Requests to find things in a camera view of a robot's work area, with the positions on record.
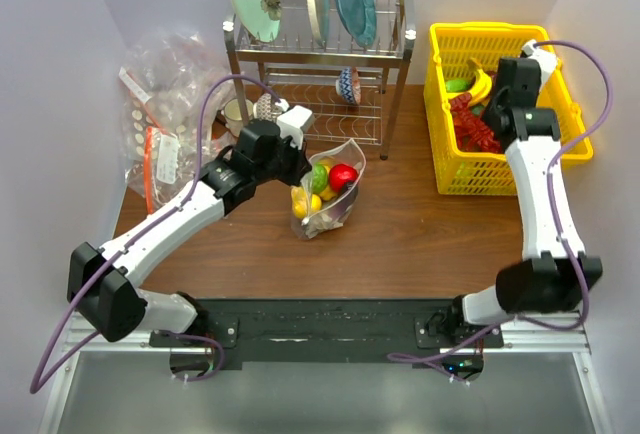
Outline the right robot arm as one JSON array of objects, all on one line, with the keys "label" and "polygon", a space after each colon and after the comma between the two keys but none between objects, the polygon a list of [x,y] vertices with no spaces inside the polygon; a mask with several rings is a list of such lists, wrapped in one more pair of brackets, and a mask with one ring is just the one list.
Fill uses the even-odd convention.
[{"label": "right robot arm", "polygon": [[538,106],[550,62],[533,56],[503,57],[496,88],[482,115],[499,141],[515,181],[523,228],[522,259],[502,269],[495,283],[456,297],[430,332],[469,346],[502,323],[520,318],[537,326],[541,314],[591,311],[590,289],[602,261],[586,252],[573,218],[560,166],[563,145],[556,112]]}]

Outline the green toy lime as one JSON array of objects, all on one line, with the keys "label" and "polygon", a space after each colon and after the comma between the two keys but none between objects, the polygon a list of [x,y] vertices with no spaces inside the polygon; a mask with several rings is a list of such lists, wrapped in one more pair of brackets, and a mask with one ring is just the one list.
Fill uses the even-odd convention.
[{"label": "green toy lime", "polygon": [[316,195],[319,195],[327,188],[328,184],[329,173],[326,169],[326,166],[320,163],[315,164],[312,168],[312,192]]}]

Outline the red toy apple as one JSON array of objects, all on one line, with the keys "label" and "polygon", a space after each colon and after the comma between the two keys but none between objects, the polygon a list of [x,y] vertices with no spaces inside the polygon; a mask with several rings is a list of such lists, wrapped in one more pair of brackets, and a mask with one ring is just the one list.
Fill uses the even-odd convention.
[{"label": "red toy apple", "polygon": [[331,189],[339,193],[347,183],[353,183],[358,179],[359,172],[354,167],[341,163],[334,165],[328,176]]}]

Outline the pile of clear bags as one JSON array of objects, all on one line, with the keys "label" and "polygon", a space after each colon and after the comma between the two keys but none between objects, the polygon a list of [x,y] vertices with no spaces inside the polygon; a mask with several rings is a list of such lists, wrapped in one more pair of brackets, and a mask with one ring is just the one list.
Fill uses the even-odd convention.
[{"label": "pile of clear bags", "polygon": [[143,159],[149,127],[193,145],[201,114],[202,137],[210,138],[217,111],[233,96],[233,84],[227,81],[207,94],[229,73],[195,30],[156,29],[142,36],[118,73],[126,94],[120,117],[126,157]]}]

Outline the aluminium frame rail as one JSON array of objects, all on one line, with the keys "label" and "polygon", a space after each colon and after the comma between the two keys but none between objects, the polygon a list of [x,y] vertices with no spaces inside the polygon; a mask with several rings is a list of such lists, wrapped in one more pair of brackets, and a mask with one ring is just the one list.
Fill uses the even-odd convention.
[{"label": "aluminium frame rail", "polygon": [[203,299],[192,336],[74,316],[44,430],[608,433],[574,312],[453,299]]}]

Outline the cream enamel mug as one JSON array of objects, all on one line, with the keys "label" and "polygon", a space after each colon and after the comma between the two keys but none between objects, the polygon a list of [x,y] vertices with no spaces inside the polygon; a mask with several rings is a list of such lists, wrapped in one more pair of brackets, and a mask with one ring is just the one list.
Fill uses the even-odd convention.
[{"label": "cream enamel mug", "polygon": [[229,100],[221,110],[224,117],[225,127],[229,132],[237,137],[242,128],[244,127],[244,121],[240,109],[241,105],[237,99]]}]

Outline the yellow plastic basket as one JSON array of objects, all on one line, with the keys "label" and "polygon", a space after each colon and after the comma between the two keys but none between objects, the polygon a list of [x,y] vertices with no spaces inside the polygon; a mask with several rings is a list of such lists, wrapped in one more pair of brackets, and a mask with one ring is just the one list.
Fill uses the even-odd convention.
[{"label": "yellow plastic basket", "polygon": [[547,31],[501,22],[435,23],[424,87],[434,169],[444,195],[512,196],[505,152],[548,136],[568,168],[593,158],[580,106]]}]

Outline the yellow toy pepper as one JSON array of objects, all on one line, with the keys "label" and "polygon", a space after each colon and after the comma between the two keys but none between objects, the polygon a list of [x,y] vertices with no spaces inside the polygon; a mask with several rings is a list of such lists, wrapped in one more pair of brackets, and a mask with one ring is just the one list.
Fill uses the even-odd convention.
[{"label": "yellow toy pepper", "polygon": [[[323,166],[324,169],[326,170],[327,174],[330,174],[330,171],[333,167],[333,162],[331,159],[322,159],[319,162],[319,165]],[[337,193],[331,188],[330,183],[326,184],[325,189],[319,193],[319,197],[324,201],[324,202],[329,202],[332,201],[333,199],[335,199],[337,197]]]}]

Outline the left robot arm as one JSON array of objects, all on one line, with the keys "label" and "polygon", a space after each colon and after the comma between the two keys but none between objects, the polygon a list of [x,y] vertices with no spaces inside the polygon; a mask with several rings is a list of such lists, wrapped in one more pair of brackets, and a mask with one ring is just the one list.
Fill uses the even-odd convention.
[{"label": "left robot arm", "polygon": [[109,342],[137,329],[169,331],[196,346],[209,330],[207,311],[191,296],[146,291],[146,277],[174,250],[251,199],[259,185],[300,184],[310,172],[297,111],[276,121],[253,120],[237,143],[204,164],[170,202],[129,232],[95,248],[81,244],[71,256],[68,300]]}]

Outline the yellow toy banana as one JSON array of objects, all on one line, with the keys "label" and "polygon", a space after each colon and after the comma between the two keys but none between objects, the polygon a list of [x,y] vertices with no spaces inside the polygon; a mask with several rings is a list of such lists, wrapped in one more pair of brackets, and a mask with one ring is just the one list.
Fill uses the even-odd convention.
[{"label": "yellow toy banana", "polygon": [[476,58],[469,58],[467,60],[467,65],[474,75],[474,81],[465,93],[468,95],[468,106],[473,107],[480,104],[489,96],[493,87],[493,81],[491,76],[484,71],[481,63]]}]

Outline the blue patterned bowl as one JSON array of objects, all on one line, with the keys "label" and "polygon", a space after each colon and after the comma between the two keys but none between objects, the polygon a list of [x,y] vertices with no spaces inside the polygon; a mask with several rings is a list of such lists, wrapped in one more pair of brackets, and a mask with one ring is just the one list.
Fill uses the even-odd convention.
[{"label": "blue patterned bowl", "polygon": [[335,83],[337,94],[350,105],[361,102],[361,87],[358,71],[355,67],[344,68]]}]

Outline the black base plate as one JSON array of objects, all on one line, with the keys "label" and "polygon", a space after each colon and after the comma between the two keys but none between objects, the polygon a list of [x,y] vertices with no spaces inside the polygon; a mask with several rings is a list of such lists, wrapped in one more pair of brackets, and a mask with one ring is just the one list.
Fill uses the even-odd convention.
[{"label": "black base plate", "polygon": [[224,368],[248,362],[384,363],[429,357],[479,332],[453,299],[203,299]]}]

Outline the clear zip top bag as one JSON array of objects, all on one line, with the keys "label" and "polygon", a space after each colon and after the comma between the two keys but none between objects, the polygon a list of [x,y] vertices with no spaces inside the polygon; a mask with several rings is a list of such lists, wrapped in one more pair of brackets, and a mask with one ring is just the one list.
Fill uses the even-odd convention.
[{"label": "clear zip top bag", "polygon": [[[335,199],[329,202],[324,202],[321,199],[322,208],[318,211],[318,212],[328,211],[331,216],[335,216],[335,217],[341,216],[342,214],[346,214],[348,218],[359,194],[359,184],[366,168],[365,155],[362,149],[360,148],[360,146],[356,143],[356,141],[354,139],[349,139],[343,144],[339,145],[338,147],[312,155],[309,159],[309,162],[313,168],[315,164],[319,163],[322,159],[326,159],[326,158],[332,160],[333,166],[336,164],[344,163],[354,167],[359,172],[358,179],[353,183],[351,182],[347,183],[343,187],[343,189],[339,193],[337,193],[337,197]],[[312,182],[312,170],[310,173],[304,176],[301,182],[301,185],[296,187],[304,188],[308,196],[310,196],[311,194],[314,194],[312,192],[311,182]],[[302,220],[297,219],[292,213],[291,227],[294,233],[300,239],[304,239],[302,237],[302,228],[301,228]]]}]

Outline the orange zipper bag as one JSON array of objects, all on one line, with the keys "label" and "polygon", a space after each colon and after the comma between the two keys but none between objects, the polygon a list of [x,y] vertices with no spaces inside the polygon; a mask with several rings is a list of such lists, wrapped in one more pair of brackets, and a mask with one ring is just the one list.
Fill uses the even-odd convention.
[{"label": "orange zipper bag", "polygon": [[202,164],[212,161],[235,140],[228,132],[212,139],[208,129],[199,153],[196,135],[196,129],[180,126],[177,133],[165,134],[157,127],[147,127],[134,136],[134,157],[125,179],[128,187],[145,200],[148,214],[167,204],[193,180],[198,157]]}]

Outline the green toy fruit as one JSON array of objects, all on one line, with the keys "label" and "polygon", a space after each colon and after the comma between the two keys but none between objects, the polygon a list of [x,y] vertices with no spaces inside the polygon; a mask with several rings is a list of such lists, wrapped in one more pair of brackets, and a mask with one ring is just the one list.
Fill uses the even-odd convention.
[{"label": "green toy fruit", "polygon": [[469,90],[473,82],[464,78],[449,79],[445,82],[445,90],[447,93],[458,94]]}]

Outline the yellow toy lemon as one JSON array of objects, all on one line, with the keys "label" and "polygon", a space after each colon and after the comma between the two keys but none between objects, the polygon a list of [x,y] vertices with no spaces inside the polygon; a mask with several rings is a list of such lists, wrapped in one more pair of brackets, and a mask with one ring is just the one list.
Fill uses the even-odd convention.
[{"label": "yellow toy lemon", "polygon": [[291,188],[292,213],[297,219],[304,219],[322,208],[322,200],[317,194],[308,196],[302,187]]}]

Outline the red toy lobster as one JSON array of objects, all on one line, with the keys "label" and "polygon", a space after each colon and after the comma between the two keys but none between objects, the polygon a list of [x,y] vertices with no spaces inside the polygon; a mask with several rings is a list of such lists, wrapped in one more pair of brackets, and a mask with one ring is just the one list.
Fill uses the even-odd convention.
[{"label": "red toy lobster", "polygon": [[450,102],[456,144],[463,152],[502,154],[493,131],[471,111],[471,95],[461,93]]}]

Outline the grey patterned bowl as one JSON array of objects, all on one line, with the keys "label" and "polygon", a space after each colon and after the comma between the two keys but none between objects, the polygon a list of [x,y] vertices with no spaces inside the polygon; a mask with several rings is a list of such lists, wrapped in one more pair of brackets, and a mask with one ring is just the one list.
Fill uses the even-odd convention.
[{"label": "grey patterned bowl", "polygon": [[283,109],[276,104],[276,101],[269,93],[262,94],[253,105],[253,117],[259,120],[276,122],[276,119],[283,113]]}]

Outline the metal dish rack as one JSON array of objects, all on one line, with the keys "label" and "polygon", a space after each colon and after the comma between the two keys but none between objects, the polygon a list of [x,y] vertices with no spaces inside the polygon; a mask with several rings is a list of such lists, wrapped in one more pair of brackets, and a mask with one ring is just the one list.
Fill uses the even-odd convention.
[{"label": "metal dish rack", "polygon": [[[325,48],[313,39],[306,0],[283,0],[277,38],[253,38],[234,12],[222,23],[224,46],[234,73],[256,71],[259,79],[289,102],[311,109],[312,140],[342,143],[350,138],[379,147],[387,159],[417,38],[414,0],[374,0],[377,35],[369,49],[359,47],[338,13],[329,14]],[[359,74],[361,102],[350,105],[336,92],[344,68]]]}]

